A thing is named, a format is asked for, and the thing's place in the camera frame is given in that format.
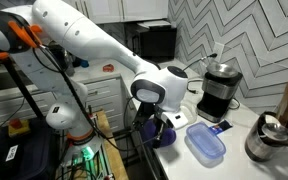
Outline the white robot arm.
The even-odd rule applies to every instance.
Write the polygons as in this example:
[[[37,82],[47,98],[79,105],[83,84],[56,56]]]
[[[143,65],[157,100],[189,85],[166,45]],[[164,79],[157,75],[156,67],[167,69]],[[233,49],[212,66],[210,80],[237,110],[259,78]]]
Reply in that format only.
[[[0,10],[0,58],[14,60],[39,89],[59,95],[46,120],[52,128],[68,131],[71,154],[94,156],[104,136],[86,114],[86,86],[71,80],[58,67],[47,41],[80,59],[113,59],[132,70],[131,94],[151,104],[153,116],[161,123],[151,140],[154,146],[163,144],[164,128],[177,130],[187,125],[180,108],[188,82],[182,69],[160,69],[145,61],[63,0],[36,0],[31,5]]]

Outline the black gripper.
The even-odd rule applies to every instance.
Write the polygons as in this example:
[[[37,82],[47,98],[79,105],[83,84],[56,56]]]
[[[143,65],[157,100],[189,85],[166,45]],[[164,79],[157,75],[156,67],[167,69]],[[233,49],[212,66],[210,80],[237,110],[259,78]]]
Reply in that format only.
[[[133,120],[133,127],[139,132],[142,140],[147,139],[144,124],[150,119],[154,118],[156,123],[155,138],[152,147],[157,149],[167,145],[167,140],[164,130],[171,128],[178,130],[188,124],[188,118],[185,116],[181,108],[175,111],[162,110],[155,104],[142,102]]]

